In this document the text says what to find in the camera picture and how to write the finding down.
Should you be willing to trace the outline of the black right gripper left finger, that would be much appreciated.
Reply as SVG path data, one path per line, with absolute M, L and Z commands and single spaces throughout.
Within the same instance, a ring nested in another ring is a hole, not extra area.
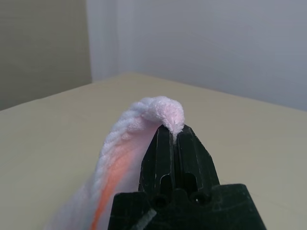
M 173 173 L 173 135 L 160 126 L 142 160 L 138 190 L 148 195 L 170 195 L 175 188 Z

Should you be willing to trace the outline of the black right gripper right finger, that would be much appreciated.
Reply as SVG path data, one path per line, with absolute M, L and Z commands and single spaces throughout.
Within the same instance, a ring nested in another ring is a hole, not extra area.
M 218 185 L 211 155 L 187 125 L 177 135 L 176 157 L 179 182 L 187 192 L 210 192 Z

